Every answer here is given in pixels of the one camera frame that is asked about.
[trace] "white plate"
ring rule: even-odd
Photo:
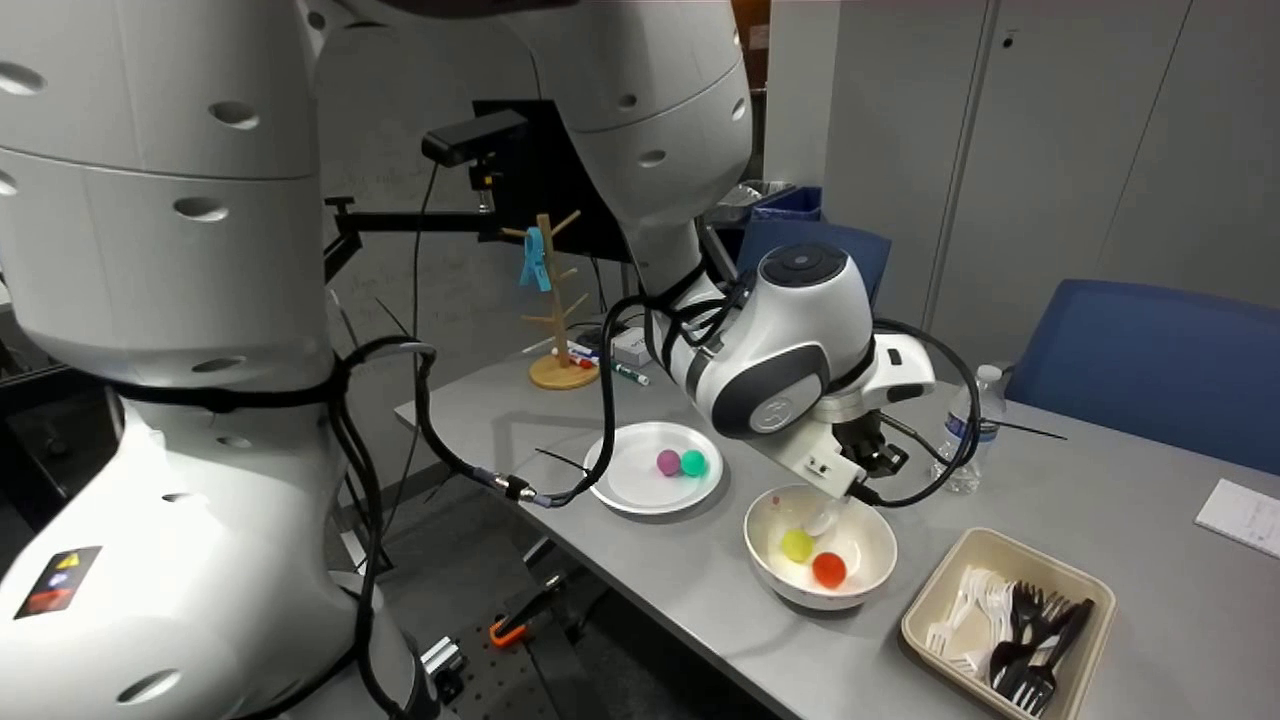
[[[692,476],[664,476],[657,469],[657,456],[673,453],[703,453],[707,472],[700,481]],[[601,456],[601,439],[588,448],[584,462],[593,469]],[[593,483],[593,496],[614,511],[628,514],[677,514],[716,493],[723,476],[718,448],[684,424],[624,424],[610,437],[610,458],[606,472]]]

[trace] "white bowl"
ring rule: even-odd
[[[894,567],[894,534],[887,518],[858,504],[843,501],[836,525],[814,534],[814,552],[836,552],[847,567],[840,587],[825,587],[811,575],[811,562],[796,562],[782,557],[782,534],[804,530],[829,496],[819,488],[770,488],[752,501],[744,514],[744,545],[752,552],[755,575],[779,592],[786,603],[814,607],[814,611],[843,611],[858,607]]]

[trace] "gray tabletop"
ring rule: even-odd
[[[584,456],[601,437],[601,393],[536,393],[523,362],[490,362],[435,388],[432,418],[471,462],[554,493],[577,483],[577,472],[536,448]],[[614,388],[618,418],[703,429],[664,378]],[[939,410],[939,394],[892,406],[928,437]],[[1196,511],[1221,476],[1269,496],[1280,481],[1018,403],[1012,418],[1069,439],[1001,431],[977,496],[939,493],[887,511],[901,567],[869,607],[843,617],[796,611],[752,575],[744,506],[762,488],[796,481],[730,439],[718,439],[727,481],[684,514],[630,518],[595,496],[523,511],[687,648],[790,714],[985,714],[894,630],[937,558],[972,525],[1018,534],[1115,587],[1118,607],[1084,714],[1275,714],[1280,558],[1199,529]],[[924,462],[913,458],[884,496],[920,481]]]

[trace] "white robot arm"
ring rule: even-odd
[[[293,714],[380,714],[428,702],[386,611],[364,629],[359,592],[319,557],[339,416],[324,403],[334,362],[310,59],[344,12],[395,23],[471,8],[0,4],[0,266],[29,334],[113,378],[127,416],[114,458],[0,582],[2,710],[257,714],[302,694]],[[748,159],[727,4],[482,8],[523,8],[498,23],[536,57],[644,286],[669,305],[657,334],[684,323],[678,306],[718,305],[692,214]],[[873,340],[858,275],[829,253],[770,254],[759,290],[718,326],[707,342],[677,331],[673,376],[718,431],[767,437],[829,493],[863,476],[833,424],[928,378],[924,353]]]

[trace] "office chair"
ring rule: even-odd
[[[1063,281],[1007,394],[1280,472],[1280,310],[1148,285]]]
[[[737,272],[752,286],[755,266],[770,247],[804,245],[804,239],[833,245],[833,247],[847,253],[851,264],[863,272],[869,298],[875,298],[892,245],[884,235],[829,225],[829,220],[811,220],[811,214],[752,213],[748,232],[744,232],[744,247],[737,254]]]

